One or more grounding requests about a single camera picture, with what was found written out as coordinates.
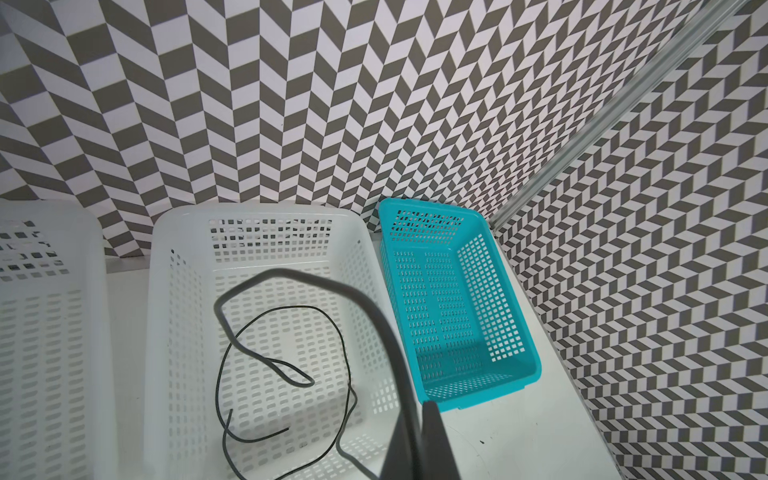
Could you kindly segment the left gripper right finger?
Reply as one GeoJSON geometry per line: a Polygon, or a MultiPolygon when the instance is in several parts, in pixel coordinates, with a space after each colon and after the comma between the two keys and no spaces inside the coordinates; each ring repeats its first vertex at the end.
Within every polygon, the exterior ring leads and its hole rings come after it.
{"type": "Polygon", "coordinates": [[[460,474],[441,418],[434,401],[422,405],[423,479],[459,480],[460,474]]]}

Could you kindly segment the left white plastic basket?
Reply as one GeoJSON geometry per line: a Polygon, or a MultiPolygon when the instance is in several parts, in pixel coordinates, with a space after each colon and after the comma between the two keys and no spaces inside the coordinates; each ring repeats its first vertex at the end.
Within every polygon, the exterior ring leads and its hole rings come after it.
{"type": "Polygon", "coordinates": [[[103,238],[75,203],[1,203],[1,476],[118,476],[103,238]]]}

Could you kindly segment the teal plastic basket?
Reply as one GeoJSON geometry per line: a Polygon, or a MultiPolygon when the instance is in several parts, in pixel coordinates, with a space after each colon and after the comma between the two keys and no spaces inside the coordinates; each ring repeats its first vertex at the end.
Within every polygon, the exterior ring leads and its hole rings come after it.
{"type": "Polygon", "coordinates": [[[389,198],[379,220],[382,271],[418,400],[467,409],[538,381],[540,357],[484,217],[389,198]]]}

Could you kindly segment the white plastic basket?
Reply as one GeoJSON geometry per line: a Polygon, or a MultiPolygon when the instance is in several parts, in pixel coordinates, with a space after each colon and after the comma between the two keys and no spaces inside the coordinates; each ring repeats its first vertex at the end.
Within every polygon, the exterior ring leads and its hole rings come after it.
{"type": "Polygon", "coordinates": [[[376,475],[400,411],[368,316],[272,268],[352,286],[385,315],[390,299],[355,213],[288,203],[178,207],[150,255],[144,469],[149,479],[364,479],[376,475]],[[237,335],[233,347],[229,333],[237,335]]]}
{"type": "Polygon", "coordinates": [[[103,238],[75,203],[1,203],[1,476],[118,476],[103,238]]]}

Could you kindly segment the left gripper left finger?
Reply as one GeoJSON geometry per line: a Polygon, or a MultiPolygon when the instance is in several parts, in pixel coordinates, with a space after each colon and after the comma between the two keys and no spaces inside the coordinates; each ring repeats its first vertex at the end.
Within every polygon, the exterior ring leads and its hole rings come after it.
{"type": "Polygon", "coordinates": [[[380,480],[415,480],[419,478],[414,454],[407,438],[403,414],[399,414],[379,475],[380,480]]]}

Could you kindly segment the middle white plastic basket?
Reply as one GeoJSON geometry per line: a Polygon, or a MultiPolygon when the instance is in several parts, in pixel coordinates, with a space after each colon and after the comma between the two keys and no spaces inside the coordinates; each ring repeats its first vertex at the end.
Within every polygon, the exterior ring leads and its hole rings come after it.
{"type": "Polygon", "coordinates": [[[352,286],[385,315],[390,299],[355,213],[288,203],[178,207],[150,255],[144,469],[149,479],[364,479],[376,475],[400,411],[368,316],[272,268],[352,286]],[[233,347],[229,333],[237,335],[233,347]]]}

